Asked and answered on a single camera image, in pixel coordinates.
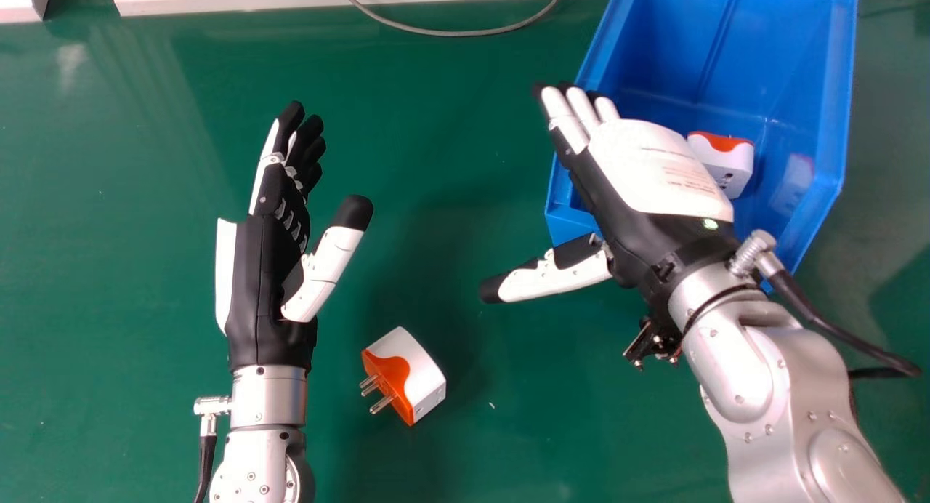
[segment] robotic hand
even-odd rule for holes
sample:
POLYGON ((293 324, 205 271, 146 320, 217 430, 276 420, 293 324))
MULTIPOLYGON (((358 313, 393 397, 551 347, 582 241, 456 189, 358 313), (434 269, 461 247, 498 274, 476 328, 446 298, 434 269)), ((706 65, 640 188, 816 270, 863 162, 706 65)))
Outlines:
POLYGON ((292 102, 262 148, 248 216, 217 225, 216 315, 229 341, 232 396, 198 398, 200 477, 195 503, 210 500, 305 503, 315 496, 304 458, 307 375, 316 346, 316 313, 361 241, 373 207, 349 196, 315 250, 309 192, 326 151, 323 122, 304 121, 292 102), (210 483, 216 417, 229 414, 223 463, 210 483))
POLYGON ((584 235, 489 278, 486 303, 571 291, 613 278, 638 288, 649 315, 624 352, 642 370, 681 355, 723 434, 737 503, 892 502, 903 496, 862 436, 850 378, 921 371, 825 321, 755 231, 739 244, 733 207, 677 132, 623 119, 609 99, 543 86, 556 156, 594 215, 584 235), (847 373, 833 345, 770 301, 769 283, 834 337, 888 364, 847 373))

